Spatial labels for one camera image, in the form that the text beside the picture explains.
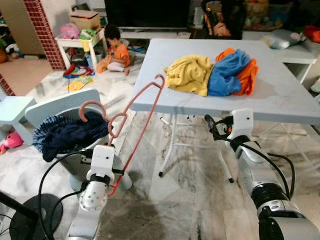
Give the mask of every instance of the pile of clothes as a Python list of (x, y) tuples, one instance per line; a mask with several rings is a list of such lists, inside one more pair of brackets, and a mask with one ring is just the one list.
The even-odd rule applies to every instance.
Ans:
[(243, 50), (227, 48), (215, 58), (215, 65), (202, 55), (179, 58), (164, 68), (165, 85), (200, 96), (251, 95), (259, 67)]
[(84, 114), (88, 122), (64, 116), (47, 117), (34, 131), (32, 145), (51, 162), (58, 154), (79, 151), (108, 135), (108, 122), (96, 112)]

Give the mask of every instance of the stuffed animal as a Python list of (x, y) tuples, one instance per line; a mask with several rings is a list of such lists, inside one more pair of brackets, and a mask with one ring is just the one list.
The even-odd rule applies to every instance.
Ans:
[(16, 131), (9, 131), (9, 134), (5, 136), (0, 144), (0, 154), (4, 154), (9, 148), (15, 148), (22, 145), (23, 142), (24, 141)]

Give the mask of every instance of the child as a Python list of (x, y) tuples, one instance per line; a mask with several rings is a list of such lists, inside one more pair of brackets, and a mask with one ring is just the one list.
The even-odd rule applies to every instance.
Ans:
[(120, 31), (112, 24), (108, 24), (104, 28), (104, 36), (108, 41), (110, 47), (107, 56), (102, 59), (96, 68), (98, 74), (105, 70), (124, 72), (127, 76), (129, 74), (129, 54), (126, 46), (120, 41)]

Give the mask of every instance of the television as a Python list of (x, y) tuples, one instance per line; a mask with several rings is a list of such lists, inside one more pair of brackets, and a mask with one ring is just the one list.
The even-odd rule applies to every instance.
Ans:
[(121, 29), (185, 29), (190, 0), (104, 0), (108, 23)]

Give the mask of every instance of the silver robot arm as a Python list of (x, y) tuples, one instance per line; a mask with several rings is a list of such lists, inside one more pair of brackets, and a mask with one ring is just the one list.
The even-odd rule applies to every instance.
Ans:
[[(221, 139), (215, 138), (218, 130), (213, 119), (206, 115), (205, 120), (213, 138)], [(232, 125), (232, 132), (227, 138), (235, 140), (226, 143), (235, 152), (243, 184), (257, 209), (260, 240), (319, 240), (319, 229), (289, 200), (270, 164), (259, 154), (239, 145), (245, 144), (268, 156), (256, 142), (250, 141), (252, 110), (234, 110), (226, 122)]]
[(79, 210), (73, 220), (66, 240), (93, 240), (101, 215), (108, 200), (108, 186), (115, 179), (112, 172), (115, 149), (97, 145), (93, 149), (91, 169), (87, 173), (89, 183), (79, 197)]

